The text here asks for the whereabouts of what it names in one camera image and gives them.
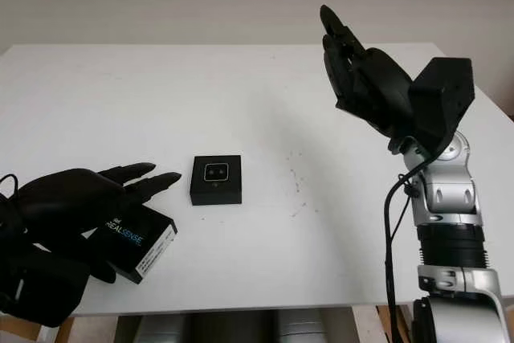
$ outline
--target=black cable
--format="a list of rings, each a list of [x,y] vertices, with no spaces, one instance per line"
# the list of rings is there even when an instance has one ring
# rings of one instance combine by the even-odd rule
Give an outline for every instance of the black cable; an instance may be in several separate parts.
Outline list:
[[[2,184],[2,182],[4,182],[7,178],[11,177],[13,179],[13,182],[14,182],[14,197],[17,198],[18,197],[18,178],[16,177],[16,175],[10,173],[10,174],[6,174],[5,176],[3,176],[2,178],[0,178],[0,184]]]
[[[394,273],[393,273],[393,237],[391,236],[390,227],[390,206],[394,194],[400,186],[408,183],[409,179],[425,169],[433,160],[439,155],[428,158],[421,164],[403,175],[390,189],[384,201],[384,228],[385,228],[385,290],[387,292],[387,304],[389,307],[390,322],[391,322],[391,337],[393,343],[402,343],[400,332],[398,331],[398,323],[396,318],[396,297],[394,294]]]
[[[409,202],[410,202],[410,196],[407,196],[407,201],[405,201],[405,205],[403,206],[402,214],[400,214],[400,218],[396,222],[396,226],[394,227],[393,234],[391,235],[391,242],[394,240],[394,235],[396,235],[396,231],[398,230],[398,228],[400,227],[400,224],[402,223],[403,216],[404,216],[405,212],[407,211],[407,207],[409,206]]]

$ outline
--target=white wall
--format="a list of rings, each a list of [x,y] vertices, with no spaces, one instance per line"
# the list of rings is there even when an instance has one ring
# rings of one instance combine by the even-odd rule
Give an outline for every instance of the white wall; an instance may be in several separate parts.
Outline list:
[[[322,3],[365,42],[431,41],[474,60],[514,113],[514,0],[0,0],[13,43],[319,43]]]

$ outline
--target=camera lens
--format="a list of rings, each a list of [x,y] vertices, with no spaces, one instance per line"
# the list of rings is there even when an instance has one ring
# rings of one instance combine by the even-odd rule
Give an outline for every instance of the camera lens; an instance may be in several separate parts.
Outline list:
[[[228,180],[228,164],[207,164],[203,179],[206,182]]]

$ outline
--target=realsense camera box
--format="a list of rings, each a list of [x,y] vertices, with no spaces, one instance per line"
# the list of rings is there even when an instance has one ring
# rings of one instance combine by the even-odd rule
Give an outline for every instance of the realsense camera box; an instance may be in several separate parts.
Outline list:
[[[89,240],[119,274],[139,284],[176,234],[171,218],[140,205],[106,222]]]

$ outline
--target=white label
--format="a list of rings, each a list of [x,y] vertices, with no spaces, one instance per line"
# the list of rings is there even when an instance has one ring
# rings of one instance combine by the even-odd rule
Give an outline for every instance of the white label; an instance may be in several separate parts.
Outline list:
[[[175,232],[173,227],[169,225],[164,232],[162,232],[161,237],[157,239],[155,244],[150,248],[150,250],[146,253],[145,257],[141,259],[139,264],[136,267],[136,272],[139,273],[141,277],[145,277],[153,264],[157,261],[161,253],[168,247],[169,243],[172,242],[175,237]]]

